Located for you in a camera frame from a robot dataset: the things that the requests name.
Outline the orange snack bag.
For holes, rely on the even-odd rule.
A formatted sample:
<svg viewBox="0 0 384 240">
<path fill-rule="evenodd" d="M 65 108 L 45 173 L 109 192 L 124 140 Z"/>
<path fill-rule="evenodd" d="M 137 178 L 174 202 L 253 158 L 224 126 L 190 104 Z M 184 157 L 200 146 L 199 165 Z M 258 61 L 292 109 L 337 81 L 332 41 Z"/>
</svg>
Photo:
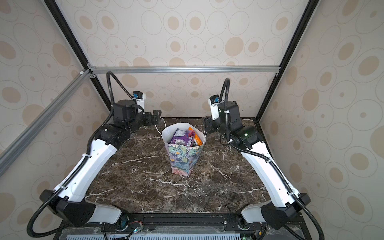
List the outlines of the orange snack bag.
<svg viewBox="0 0 384 240">
<path fill-rule="evenodd" d="M 201 140 L 201 138 L 198 136 L 197 132 L 194 131 L 191 127 L 189 127 L 189 131 L 191 131 L 193 133 L 193 136 L 194 136 L 194 143 L 193 143 L 193 146 L 196 147 L 196 146 L 201 146 L 203 144 L 203 141 Z"/>
</svg>

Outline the purple pink snack bag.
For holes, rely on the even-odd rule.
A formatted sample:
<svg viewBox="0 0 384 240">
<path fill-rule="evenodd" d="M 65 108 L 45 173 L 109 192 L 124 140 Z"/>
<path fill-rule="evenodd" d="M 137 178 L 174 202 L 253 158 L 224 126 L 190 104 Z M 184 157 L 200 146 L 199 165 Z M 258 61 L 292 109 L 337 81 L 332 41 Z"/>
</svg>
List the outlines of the purple pink snack bag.
<svg viewBox="0 0 384 240">
<path fill-rule="evenodd" d="M 193 130 L 177 129 L 171 138 L 170 144 L 192 147 L 195 144 L 195 132 Z"/>
</svg>

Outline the floral paper bag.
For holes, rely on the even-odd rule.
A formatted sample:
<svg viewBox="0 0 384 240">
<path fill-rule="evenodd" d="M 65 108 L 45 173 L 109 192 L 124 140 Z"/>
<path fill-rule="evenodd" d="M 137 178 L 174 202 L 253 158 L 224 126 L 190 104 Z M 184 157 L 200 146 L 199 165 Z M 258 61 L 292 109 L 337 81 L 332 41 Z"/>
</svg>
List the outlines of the floral paper bag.
<svg viewBox="0 0 384 240">
<path fill-rule="evenodd" d="M 171 138 L 177 129 L 188 130 L 189 127 L 196 131 L 198 136 L 203 141 L 201 146 L 186 147 L 182 145 L 170 144 Z M 189 123 L 176 123 L 169 126 L 165 125 L 165 128 L 158 132 L 162 136 L 165 144 L 166 152 L 170 159 L 172 173 L 185 177 L 190 176 L 201 153 L 203 152 L 203 148 L 206 143 L 206 136 Z"/>
</svg>

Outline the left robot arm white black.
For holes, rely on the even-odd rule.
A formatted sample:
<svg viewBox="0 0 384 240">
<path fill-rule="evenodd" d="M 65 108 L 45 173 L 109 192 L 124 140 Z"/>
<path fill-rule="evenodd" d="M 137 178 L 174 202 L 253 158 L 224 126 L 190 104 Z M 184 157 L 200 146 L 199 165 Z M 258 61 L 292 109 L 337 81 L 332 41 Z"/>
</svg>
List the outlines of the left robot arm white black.
<svg viewBox="0 0 384 240">
<path fill-rule="evenodd" d="M 124 211 L 111 205 L 91 203 L 86 193 L 105 163 L 142 126 L 156 126 L 160 110 L 144 112 L 133 100 L 114 103 L 112 111 L 91 136 L 87 151 L 75 168 L 53 190 L 40 195 L 42 202 L 58 217 L 74 227 L 88 223 L 108 223 L 124 228 L 127 219 Z"/>
</svg>

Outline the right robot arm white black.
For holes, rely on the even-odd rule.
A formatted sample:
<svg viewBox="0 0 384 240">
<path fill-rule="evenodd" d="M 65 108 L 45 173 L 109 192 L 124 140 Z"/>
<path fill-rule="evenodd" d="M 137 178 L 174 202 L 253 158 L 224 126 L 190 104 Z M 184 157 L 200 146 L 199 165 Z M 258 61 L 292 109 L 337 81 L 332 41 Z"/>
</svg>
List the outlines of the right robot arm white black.
<svg viewBox="0 0 384 240">
<path fill-rule="evenodd" d="M 236 102 L 224 101 L 215 95 L 208 100 L 211 116 L 204 118 L 205 132 L 230 136 L 228 141 L 251 164 L 270 195 L 270 200 L 261 204 L 251 204 L 240 210 L 240 227 L 265 222 L 273 229 L 280 229 L 307 206 L 311 199 L 300 193 L 281 172 L 270 155 L 267 146 L 256 127 L 243 125 Z"/>
</svg>

